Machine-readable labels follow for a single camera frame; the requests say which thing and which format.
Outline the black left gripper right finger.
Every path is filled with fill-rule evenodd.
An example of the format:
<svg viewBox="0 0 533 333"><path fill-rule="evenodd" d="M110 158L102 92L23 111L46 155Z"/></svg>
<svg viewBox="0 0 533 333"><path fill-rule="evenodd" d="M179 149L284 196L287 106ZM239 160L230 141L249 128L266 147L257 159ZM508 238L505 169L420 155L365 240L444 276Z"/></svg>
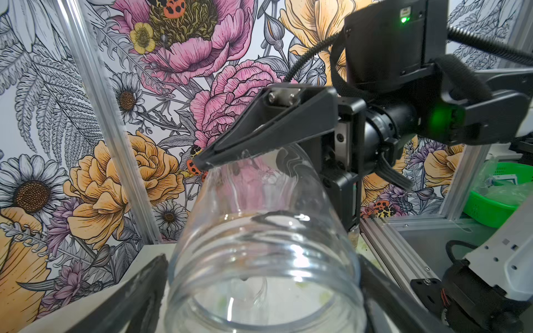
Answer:
<svg viewBox="0 0 533 333"><path fill-rule="evenodd" d="M451 332L368 259L359 256L364 301L375 302L401 332Z"/></svg>

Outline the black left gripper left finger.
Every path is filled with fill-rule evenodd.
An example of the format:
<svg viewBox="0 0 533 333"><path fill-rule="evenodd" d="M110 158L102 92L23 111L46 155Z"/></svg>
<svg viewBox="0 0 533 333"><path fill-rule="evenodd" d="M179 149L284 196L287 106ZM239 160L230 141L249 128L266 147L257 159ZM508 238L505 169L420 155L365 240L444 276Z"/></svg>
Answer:
<svg viewBox="0 0 533 333"><path fill-rule="evenodd" d="M68 332L155 332L167 271L168 261L159 255Z"/></svg>

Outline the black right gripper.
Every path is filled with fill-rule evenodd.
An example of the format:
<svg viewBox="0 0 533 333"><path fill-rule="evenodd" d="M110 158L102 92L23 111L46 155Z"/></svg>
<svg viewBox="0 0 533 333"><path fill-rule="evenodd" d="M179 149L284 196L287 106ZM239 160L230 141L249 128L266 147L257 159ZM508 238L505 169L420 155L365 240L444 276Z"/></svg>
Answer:
<svg viewBox="0 0 533 333"><path fill-rule="evenodd" d="M418 126L404 101L340 97L334 87L273 84L254 97L233 125L193 162L201 171L255 158L316 137L319 176L345 230L359 224L363 179L376 174L409 191L414 183L394 170Z"/></svg>

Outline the glass tea jar beige lid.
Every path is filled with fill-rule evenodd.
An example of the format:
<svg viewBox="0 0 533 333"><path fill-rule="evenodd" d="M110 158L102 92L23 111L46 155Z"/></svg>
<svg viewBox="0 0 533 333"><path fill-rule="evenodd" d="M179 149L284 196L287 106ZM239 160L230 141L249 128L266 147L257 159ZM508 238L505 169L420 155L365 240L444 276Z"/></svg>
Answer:
<svg viewBox="0 0 533 333"><path fill-rule="evenodd" d="M357 255L291 145L208 172L169 265L167 332L363 332Z"/></svg>

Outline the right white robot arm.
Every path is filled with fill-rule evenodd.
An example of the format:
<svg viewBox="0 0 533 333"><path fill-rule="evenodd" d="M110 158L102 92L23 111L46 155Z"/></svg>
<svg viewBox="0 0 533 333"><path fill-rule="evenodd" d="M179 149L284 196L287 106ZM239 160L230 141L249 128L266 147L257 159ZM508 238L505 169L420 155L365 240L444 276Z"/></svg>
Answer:
<svg viewBox="0 0 533 333"><path fill-rule="evenodd" d="M448 26L447 5L383 1L350 14L195 165L208 171L298 144L350 230L365 176L412 189L394 165L413 136L480 146L529 134L532 55Z"/></svg>

